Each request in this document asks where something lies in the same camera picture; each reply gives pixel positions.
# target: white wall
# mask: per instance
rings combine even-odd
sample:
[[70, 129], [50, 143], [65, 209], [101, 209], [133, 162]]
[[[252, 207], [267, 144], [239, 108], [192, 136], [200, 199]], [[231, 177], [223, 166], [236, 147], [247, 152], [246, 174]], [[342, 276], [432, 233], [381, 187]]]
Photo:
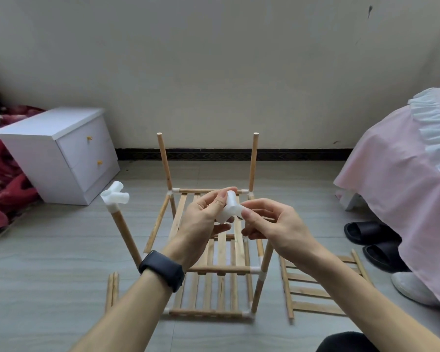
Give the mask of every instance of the white wall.
[[116, 147], [351, 147], [431, 85], [440, 0], [0, 0], [4, 99], [105, 107]]

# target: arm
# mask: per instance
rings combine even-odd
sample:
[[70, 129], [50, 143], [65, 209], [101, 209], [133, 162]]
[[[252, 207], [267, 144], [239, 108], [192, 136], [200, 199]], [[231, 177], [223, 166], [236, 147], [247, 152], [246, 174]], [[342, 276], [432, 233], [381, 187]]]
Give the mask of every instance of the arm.
[[[164, 248], [162, 253], [184, 271], [197, 262], [212, 235], [230, 229], [227, 223], [214, 226], [227, 201], [227, 190], [236, 188], [211, 191], [190, 204], [178, 233]], [[163, 278], [146, 269], [71, 352], [144, 351], [172, 293]]]
[[440, 352], [438, 337], [319, 244], [292, 207], [268, 199], [242, 205], [249, 223], [242, 233], [267, 238], [278, 254], [315, 278], [380, 351]]

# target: black pants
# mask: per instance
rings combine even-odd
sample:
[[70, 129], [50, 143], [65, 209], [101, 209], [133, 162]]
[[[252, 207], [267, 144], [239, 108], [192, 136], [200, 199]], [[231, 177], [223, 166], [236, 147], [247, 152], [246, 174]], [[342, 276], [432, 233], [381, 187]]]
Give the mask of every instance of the black pants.
[[328, 336], [316, 352], [379, 352], [373, 343], [360, 332], [342, 332]]

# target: white ruffle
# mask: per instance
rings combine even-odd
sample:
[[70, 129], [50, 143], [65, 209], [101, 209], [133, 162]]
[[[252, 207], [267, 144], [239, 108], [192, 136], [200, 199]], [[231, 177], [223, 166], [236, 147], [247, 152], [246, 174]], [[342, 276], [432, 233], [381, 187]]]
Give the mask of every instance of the white ruffle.
[[428, 88], [408, 101], [411, 114], [419, 125], [422, 140], [431, 162], [440, 171], [440, 104], [435, 88]]

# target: fingernail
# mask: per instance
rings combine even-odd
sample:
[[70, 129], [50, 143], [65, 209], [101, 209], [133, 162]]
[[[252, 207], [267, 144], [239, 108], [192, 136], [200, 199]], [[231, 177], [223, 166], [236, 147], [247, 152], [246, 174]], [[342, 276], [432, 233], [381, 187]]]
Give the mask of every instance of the fingernail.
[[250, 218], [252, 215], [252, 210], [245, 207], [243, 211], [241, 211], [241, 216], [246, 220]]

